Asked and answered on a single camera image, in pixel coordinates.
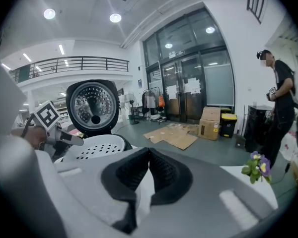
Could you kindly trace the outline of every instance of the purple flower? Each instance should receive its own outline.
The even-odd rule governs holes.
[[[268,177],[270,175],[270,161],[265,158],[265,155],[261,156],[259,163],[259,171],[264,177]]]
[[[261,158],[261,155],[260,155],[257,151],[254,151],[254,152],[252,152],[252,153],[250,154],[250,158],[251,158],[252,160],[258,160],[258,159]]]

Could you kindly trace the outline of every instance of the green leaf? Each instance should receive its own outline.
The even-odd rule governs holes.
[[[254,170],[255,168],[257,168],[257,166],[258,166],[258,161],[257,160],[253,161],[252,169]]]
[[[244,175],[248,175],[250,173],[250,168],[249,167],[243,167],[242,168],[242,174]]]
[[[253,174],[250,174],[250,178],[249,179],[250,179],[250,183],[251,184],[254,184],[256,182],[256,177]]]
[[[253,169],[253,170],[252,170],[252,173],[253,173],[253,175],[255,175],[255,176],[257,177],[259,171],[258,171],[258,169]]]
[[[256,176],[256,179],[258,180],[262,176],[262,174],[260,172],[258,172],[255,176]]]
[[[250,169],[252,168],[252,163],[253,163],[252,160],[248,160],[247,163],[246,163],[247,166],[249,166]]]
[[[271,176],[268,176],[268,177],[264,177],[265,180],[268,182],[268,183],[271,183],[272,182],[272,178]]]

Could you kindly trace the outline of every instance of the black t-shirt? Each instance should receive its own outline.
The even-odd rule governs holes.
[[[281,88],[281,86],[287,78],[291,78],[294,81],[294,76],[290,68],[287,64],[280,60],[277,60],[275,62],[275,77],[277,90]],[[277,117],[280,120],[280,122],[294,120],[294,102],[290,91],[276,99],[275,112],[277,113]]]

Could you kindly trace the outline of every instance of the black trash bin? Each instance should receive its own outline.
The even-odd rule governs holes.
[[[222,127],[220,136],[222,137],[233,137],[235,124],[237,122],[237,116],[234,114],[222,114]]]

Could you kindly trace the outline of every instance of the black cable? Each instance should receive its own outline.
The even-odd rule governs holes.
[[[130,124],[127,124],[127,125],[125,125],[125,126],[120,127],[120,128],[114,133],[114,135],[116,135],[117,132],[120,131],[120,129],[122,129],[122,128],[126,127],[126,126],[129,126],[129,125],[130,125]]]
[[[280,194],[278,197],[276,197],[276,199],[277,198],[280,198],[281,196],[283,196],[283,195],[285,195],[286,193],[288,193],[289,191],[291,191],[291,190],[293,190],[293,189],[295,189],[296,187],[293,187],[293,188],[290,188],[289,190],[286,190],[285,192],[283,192],[282,194]]]
[[[25,127],[24,127],[24,130],[23,130],[23,132],[22,132],[22,134],[21,134],[21,137],[23,137],[23,138],[25,137],[25,135],[26,135],[26,133],[27,133],[27,131],[28,131],[28,127],[30,126],[30,123],[31,123],[31,121],[33,120],[33,118],[34,118],[34,113],[32,113],[32,114],[30,115],[28,121],[26,122],[26,125],[25,125]]]
[[[289,170],[289,167],[290,167],[290,163],[287,163],[287,165],[286,165],[286,167],[285,167],[285,172],[284,172],[284,175],[283,175],[283,177],[282,177],[282,178],[281,178],[279,181],[272,182],[271,184],[277,184],[277,183],[281,182],[281,181],[284,179],[284,177],[285,177],[285,174],[288,172],[288,170]]]

